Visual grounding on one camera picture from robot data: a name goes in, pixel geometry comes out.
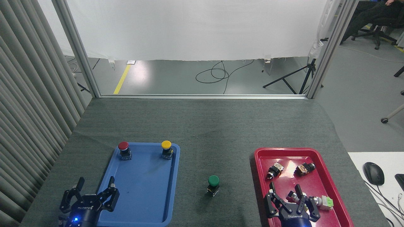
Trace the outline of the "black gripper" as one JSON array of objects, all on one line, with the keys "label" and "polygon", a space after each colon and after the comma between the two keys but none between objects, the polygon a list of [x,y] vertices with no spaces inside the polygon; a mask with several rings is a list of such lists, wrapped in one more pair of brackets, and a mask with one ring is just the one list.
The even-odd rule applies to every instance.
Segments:
[{"label": "black gripper", "polygon": [[[80,177],[75,187],[65,190],[61,201],[60,215],[61,227],[95,227],[102,210],[113,212],[120,196],[119,190],[115,187],[115,178],[110,177],[108,186],[97,195],[81,196],[80,192],[85,183],[85,178]],[[77,201],[71,206],[72,197]]]},{"label": "black gripper", "polygon": [[276,192],[273,182],[269,184],[269,191],[264,196],[264,206],[267,218],[278,217],[282,227],[311,227],[321,217],[313,196],[305,196],[299,184],[295,185],[295,192],[299,203],[285,203]]}]

